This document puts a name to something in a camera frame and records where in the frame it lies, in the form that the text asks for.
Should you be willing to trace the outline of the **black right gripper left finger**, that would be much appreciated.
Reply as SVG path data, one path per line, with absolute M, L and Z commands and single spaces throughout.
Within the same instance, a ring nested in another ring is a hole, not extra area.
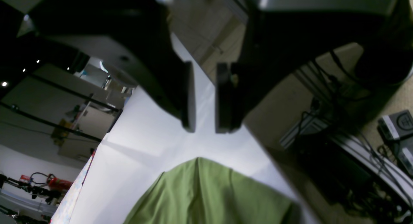
M 28 16 L 40 37 L 115 67 L 193 133 L 194 70 L 174 51 L 166 13 L 156 0 L 40 0 Z

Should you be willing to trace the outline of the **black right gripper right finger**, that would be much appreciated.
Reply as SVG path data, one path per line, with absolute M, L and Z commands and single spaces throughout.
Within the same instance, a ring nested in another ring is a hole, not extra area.
M 238 130 L 285 77 L 349 43 L 363 55 L 349 76 L 364 90 L 400 84 L 411 75 L 412 8 L 409 0 L 245 0 L 248 20 L 238 61 L 216 69 L 216 133 Z

